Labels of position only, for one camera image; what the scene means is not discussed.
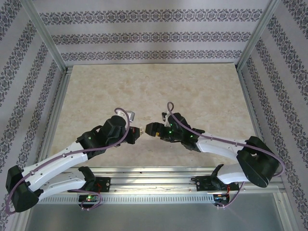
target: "purple cable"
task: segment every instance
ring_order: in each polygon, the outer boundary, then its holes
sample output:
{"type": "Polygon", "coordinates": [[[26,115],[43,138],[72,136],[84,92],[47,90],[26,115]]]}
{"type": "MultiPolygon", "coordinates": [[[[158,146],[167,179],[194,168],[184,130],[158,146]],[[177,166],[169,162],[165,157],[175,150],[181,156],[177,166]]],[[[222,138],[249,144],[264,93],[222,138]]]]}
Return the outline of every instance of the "purple cable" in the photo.
{"type": "Polygon", "coordinates": [[[234,197],[229,201],[229,203],[227,203],[226,205],[223,205],[222,203],[220,202],[215,202],[216,204],[219,204],[221,205],[220,207],[223,207],[223,208],[226,208],[228,207],[229,205],[231,205],[233,203],[233,201],[235,201],[235,199],[237,198],[237,196],[239,195],[240,191],[242,190],[242,187],[244,186],[245,182],[242,182],[239,190],[236,192],[236,194],[234,195],[234,197]]]}
{"type": "Polygon", "coordinates": [[[233,144],[233,145],[238,145],[238,146],[241,146],[241,147],[247,147],[247,148],[251,148],[251,149],[254,149],[254,150],[257,150],[257,151],[260,151],[260,152],[263,152],[273,158],[275,158],[276,160],[278,160],[278,162],[280,163],[280,165],[282,166],[282,169],[279,173],[273,175],[274,177],[279,177],[283,174],[284,170],[285,170],[285,165],[284,165],[284,162],[278,157],[278,156],[275,156],[273,153],[269,152],[269,151],[266,151],[264,149],[261,149],[261,148],[258,148],[258,147],[254,147],[252,145],[249,145],[249,144],[245,144],[245,143],[237,143],[237,142],[234,142],[234,141],[228,141],[228,140],[225,140],[225,139],[221,139],[221,138],[217,138],[217,137],[211,137],[211,136],[205,136],[205,135],[202,135],[198,132],[195,132],[194,130],[186,127],[185,125],[183,125],[175,116],[174,114],[172,113],[172,110],[174,108],[174,104],[173,102],[168,102],[167,103],[167,109],[169,111],[169,113],[171,114],[171,116],[174,118],[174,120],[180,124],[183,128],[185,128],[186,130],[190,131],[191,133],[197,135],[197,136],[201,136],[203,138],[206,138],[206,139],[211,139],[211,140],[215,140],[215,141],[220,141],[220,142],[223,142],[223,143],[229,143],[229,144],[233,144]]]}
{"type": "MultiPolygon", "coordinates": [[[[126,132],[124,134],[124,136],[116,143],[113,143],[113,144],[110,144],[106,147],[102,147],[102,148],[89,148],[89,149],[82,149],[82,150],[77,150],[77,151],[73,151],[73,152],[69,152],[69,153],[65,153],[64,156],[63,155],[60,155],[60,156],[57,156],[53,159],[50,159],[49,161],[45,162],[44,164],[42,164],[41,166],[38,166],[37,168],[35,168],[33,171],[29,172],[27,175],[25,175],[23,178],[21,178],[17,184],[15,184],[15,186],[12,188],[10,194],[9,194],[9,197],[8,199],[6,200],[5,202],[5,212],[8,214],[8,215],[12,215],[14,213],[16,213],[16,211],[10,211],[10,201],[12,199],[12,196],[16,190],[16,188],[24,181],[26,180],[28,177],[30,177],[31,175],[33,175],[35,172],[37,172],[38,170],[40,170],[41,168],[47,166],[48,164],[58,160],[58,159],[61,159],[61,158],[66,158],[67,156],[69,155],[74,155],[74,154],[78,154],[78,153],[87,153],[87,152],[93,152],[93,151],[100,151],[100,150],[106,150],[108,148],[112,148],[114,146],[117,146],[118,144],[120,144],[124,139],[125,137],[127,136],[128,134],[128,131],[129,131],[129,126],[130,126],[130,122],[129,122],[129,115],[127,114],[127,112],[123,109],[123,108],[120,108],[120,107],[117,107],[115,109],[115,112],[117,112],[117,110],[120,110],[122,112],[124,112],[124,114],[126,115],[126,118],[127,118],[127,129],[126,129],[126,132]]],[[[99,193],[96,193],[96,192],[90,192],[90,191],[83,191],[83,190],[80,190],[80,189],[76,189],[74,190],[76,192],[80,192],[80,193],[90,193],[90,194],[95,194],[95,195],[98,195],[100,197],[100,202],[102,202],[102,196],[99,194],[99,193]]],[[[87,209],[87,210],[91,210],[91,209],[94,209],[96,208],[99,204],[95,204],[93,207],[87,209]]]]}

